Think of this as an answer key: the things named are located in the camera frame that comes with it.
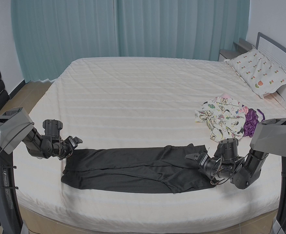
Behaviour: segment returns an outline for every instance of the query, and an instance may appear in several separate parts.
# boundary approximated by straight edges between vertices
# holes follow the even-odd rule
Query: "cartoon print shirt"
[[[220,142],[226,138],[240,139],[243,136],[245,113],[239,102],[231,98],[216,97],[195,110],[195,122],[207,122],[210,139]]]

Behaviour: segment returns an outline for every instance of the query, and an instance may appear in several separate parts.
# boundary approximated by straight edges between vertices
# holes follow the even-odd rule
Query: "mattress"
[[[79,148],[108,149],[217,143],[194,110],[227,93],[266,118],[286,117],[277,95],[260,99],[223,62],[150,57],[83,58],[71,63],[30,113],[63,122],[61,136]],[[238,153],[249,151],[249,137]],[[227,182],[180,194],[79,190],[61,183],[65,160],[36,159],[21,143],[14,151],[18,201],[57,221],[100,232],[198,233],[223,229],[278,208],[281,158],[270,154],[260,178],[245,190]]]

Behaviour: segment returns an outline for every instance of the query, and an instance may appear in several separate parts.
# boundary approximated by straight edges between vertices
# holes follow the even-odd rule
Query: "folded black pants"
[[[80,149],[67,158],[61,181],[78,189],[181,193],[214,187],[185,155],[205,146]]]

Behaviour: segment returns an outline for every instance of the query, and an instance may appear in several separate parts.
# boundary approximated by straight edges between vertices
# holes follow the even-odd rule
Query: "pillow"
[[[286,84],[286,73],[257,49],[252,49],[226,62],[260,98],[276,92]]]

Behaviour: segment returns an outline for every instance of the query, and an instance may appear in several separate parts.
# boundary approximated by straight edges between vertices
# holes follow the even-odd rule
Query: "nightstand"
[[[224,61],[225,59],[233,59],[239,55],[242,55],[250,50],[252,50],[252,44],[246,40],[239,38],[238,42],[233,42],[235,51],[220,49],[219,61]]]

